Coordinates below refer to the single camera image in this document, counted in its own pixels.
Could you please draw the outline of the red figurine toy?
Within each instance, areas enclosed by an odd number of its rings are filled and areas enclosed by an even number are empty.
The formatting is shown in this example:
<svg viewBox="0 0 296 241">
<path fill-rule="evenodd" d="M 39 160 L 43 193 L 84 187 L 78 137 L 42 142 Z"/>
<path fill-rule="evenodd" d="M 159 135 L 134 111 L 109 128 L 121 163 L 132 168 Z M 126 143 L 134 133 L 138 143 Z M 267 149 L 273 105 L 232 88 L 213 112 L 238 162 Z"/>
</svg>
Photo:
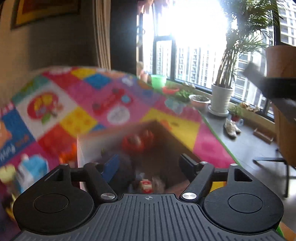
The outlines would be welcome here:
<svg viewBox="0 0 296 241">
<path fill-rule="evenodd" d="M 148 151 L 154 145 L 154 134 L 150 130 L 133 133 L 122 139 L 121 147 L 129 154 L 140 154 Z"/>
</svg>

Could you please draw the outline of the blue tissue pack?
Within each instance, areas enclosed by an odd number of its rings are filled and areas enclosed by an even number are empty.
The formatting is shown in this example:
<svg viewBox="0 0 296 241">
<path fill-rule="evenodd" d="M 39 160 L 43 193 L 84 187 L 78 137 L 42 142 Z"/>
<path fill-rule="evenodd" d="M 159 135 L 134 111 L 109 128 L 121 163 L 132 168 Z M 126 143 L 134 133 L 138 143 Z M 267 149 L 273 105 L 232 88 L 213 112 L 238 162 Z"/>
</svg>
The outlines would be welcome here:
<svg viewBox="0 0 296 241">
<path fill-rule="evenodd" d="M 49 171 L 48 162 L 41 155 L 22 154 L 16 170 L 15 184 L 19 194 L 23 193 Z"/>
</svg>

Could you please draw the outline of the black plush toy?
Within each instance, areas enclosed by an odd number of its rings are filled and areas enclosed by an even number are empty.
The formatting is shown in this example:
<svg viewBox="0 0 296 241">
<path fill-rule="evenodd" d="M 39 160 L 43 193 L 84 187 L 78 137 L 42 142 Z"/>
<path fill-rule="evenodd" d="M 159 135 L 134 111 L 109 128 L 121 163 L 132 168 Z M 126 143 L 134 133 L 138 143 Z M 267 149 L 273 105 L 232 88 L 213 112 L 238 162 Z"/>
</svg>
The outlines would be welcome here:
<svg viewBox="0 0 296 241">
<path fill-rule="evenodd" d="M 134 161 L 123 152 L 108 152 L 101 151 L 101 158 L 98 162 L 105 162 L 110 156 L 118 154 L 120 159 L 120 166 L 112 180 L 109 182 L 110 187 L 116 194 L 135 193 L 139 190 L 139 181 L 142 176 L 136 170 Z"/>
</svg>

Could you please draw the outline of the white cardboard box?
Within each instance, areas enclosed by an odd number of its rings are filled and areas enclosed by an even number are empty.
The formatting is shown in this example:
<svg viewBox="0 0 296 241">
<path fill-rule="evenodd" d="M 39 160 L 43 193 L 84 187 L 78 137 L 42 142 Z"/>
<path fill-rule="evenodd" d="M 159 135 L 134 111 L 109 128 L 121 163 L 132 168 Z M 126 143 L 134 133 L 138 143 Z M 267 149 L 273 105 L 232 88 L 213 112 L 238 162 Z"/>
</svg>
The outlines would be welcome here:
<svg viewBox="0 0 296 241">
<path fill-rule="evenodd" d="M 117 193 L 176 193 L 188 185 L 179 158 L 193 154 L 159 121 L 106 128 L 77 138 L 78 166 L 100 166 L 103 178 Z"/>
</svg>

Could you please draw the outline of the white sneaker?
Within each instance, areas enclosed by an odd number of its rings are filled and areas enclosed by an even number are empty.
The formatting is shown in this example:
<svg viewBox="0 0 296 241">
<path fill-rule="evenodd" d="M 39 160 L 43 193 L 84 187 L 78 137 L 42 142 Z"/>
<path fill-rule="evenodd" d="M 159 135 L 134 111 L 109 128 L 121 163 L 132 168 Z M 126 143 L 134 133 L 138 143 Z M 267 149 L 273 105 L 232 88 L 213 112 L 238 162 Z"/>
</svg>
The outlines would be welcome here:
<svg viewBox="0 0 296 241">
<path fill-rule="evenodd" d="M 224 123 L 224 129 L 227 132 L 227 135 L 230 138 L 237 138 L 238 134 L 241 134 L 241 130 L 237 127 L 237 125 L 229 119 L 226 119 Z"/>
</svg>

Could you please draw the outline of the white plant pot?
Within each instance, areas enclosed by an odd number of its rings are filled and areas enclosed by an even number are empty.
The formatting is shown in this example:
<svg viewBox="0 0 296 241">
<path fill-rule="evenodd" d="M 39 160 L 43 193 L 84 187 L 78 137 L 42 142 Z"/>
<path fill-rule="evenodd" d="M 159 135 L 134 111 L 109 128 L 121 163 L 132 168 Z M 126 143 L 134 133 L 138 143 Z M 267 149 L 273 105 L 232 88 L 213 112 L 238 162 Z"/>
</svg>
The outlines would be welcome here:
<svg viewBox="0 0 296 241">
<path fill-rule="evenodd" d="M 228 106 L 232 93 L 232 88 L 212 84 L 211 104 L 208 106 L 209 112 L 215 116 L 226 117 L 229 114 Z"/>
</svg>

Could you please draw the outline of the pink bowl planter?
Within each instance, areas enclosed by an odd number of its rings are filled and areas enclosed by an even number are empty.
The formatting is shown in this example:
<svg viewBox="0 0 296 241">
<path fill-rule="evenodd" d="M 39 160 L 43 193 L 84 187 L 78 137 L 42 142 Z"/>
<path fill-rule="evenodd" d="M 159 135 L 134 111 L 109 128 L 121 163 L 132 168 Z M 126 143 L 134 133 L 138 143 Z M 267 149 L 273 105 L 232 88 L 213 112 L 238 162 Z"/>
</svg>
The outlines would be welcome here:
<svg viewBox="0 0 296 241">
<path fill-rule="evenodd" d="M 189 95 L 189 100 L 191 105 L 197 109 L 206 109 L 211 102 L 208 97 L 196 94 Z"/>
</svg>

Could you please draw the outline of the palm plant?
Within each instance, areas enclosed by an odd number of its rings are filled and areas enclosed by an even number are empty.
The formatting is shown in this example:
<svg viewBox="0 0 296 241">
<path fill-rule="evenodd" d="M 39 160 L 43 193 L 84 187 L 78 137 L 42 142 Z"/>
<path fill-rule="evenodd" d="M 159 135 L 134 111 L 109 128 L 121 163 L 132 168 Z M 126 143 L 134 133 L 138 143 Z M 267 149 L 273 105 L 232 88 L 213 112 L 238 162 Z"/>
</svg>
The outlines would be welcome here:
<svg viewBox="0 0 296 241">
<path fill-rule="evenodd" d="M 214 85 L 230 89 L 235 65 L 240 55 L 265 49 L 267 39 L 273 38 L 270 28 L 280 24 L 276 1 L 220 1 L 228 20 L 226 48 Z"/>
</svg>

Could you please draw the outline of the colourful cartoon play mat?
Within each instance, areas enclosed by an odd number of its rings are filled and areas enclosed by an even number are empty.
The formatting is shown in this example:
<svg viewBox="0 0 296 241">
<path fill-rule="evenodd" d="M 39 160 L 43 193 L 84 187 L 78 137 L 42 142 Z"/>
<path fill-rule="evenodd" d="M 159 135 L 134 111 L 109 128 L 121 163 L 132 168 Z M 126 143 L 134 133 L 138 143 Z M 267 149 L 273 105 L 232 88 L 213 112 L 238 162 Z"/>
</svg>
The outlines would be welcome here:
<svg viewBox="0 0 296 241">
<path fill-rule="evenodd" d="M 234 158 L 190 104 L 165 96 L 136 76 L 94 67 L 58 67 L 40 73 L 1 107 L 1 167 L 16 170 L 22 154 L 41 155 L 49 171 L 78 166 L 77 138 L 106 128 L 159 121 L 186 147 L 217 168 Z M 1 183 L 5 209 L 20 194 L 15 178 Z"/>
</svg>

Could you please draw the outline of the green plastic bucket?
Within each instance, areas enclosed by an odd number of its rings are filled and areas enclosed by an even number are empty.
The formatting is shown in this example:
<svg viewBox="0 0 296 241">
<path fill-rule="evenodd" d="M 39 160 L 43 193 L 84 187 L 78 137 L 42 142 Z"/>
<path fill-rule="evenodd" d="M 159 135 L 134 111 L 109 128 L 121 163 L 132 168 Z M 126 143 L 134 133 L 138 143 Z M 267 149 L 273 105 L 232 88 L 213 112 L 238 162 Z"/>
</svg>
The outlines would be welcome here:
<svg viewBox="0 0 296 241">
<path fill-rule="evenodd" d="M 166 85 L 167 77 L 163 75 L 151 75 L 152 87 L 154 89 L 162 89 Z"/>
</svg>

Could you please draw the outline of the beige curtain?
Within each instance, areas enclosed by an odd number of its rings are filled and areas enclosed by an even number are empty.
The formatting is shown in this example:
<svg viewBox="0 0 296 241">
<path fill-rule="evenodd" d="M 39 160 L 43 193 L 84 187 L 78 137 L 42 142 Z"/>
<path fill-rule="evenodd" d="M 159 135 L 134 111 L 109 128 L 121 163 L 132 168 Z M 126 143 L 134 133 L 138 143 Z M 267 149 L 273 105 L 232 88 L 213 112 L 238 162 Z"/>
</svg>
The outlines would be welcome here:
<svg viewBox="0 0 296 241">
<path fill-rule="evenodd" d="M 111 1 L 95 0 L 93 3 L 93 26 L 98 66 L 111 69 L 110 18 Z"/>
</svg>

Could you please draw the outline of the red framed picture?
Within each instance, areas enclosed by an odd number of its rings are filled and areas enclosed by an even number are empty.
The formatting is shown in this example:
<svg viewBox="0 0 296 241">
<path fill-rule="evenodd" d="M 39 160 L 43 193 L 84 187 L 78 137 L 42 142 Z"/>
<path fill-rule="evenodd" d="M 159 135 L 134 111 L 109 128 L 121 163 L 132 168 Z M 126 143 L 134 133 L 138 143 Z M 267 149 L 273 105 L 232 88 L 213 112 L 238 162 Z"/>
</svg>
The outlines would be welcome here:
<svg viewBox="0 0 296 241">
<path fill-rule="evenodd" d="M 81 1 L 78 0 L 15 1 L 11 17 L 11 29 L 47 18 L 78 14 L 80 6 Z"/>
</svg>

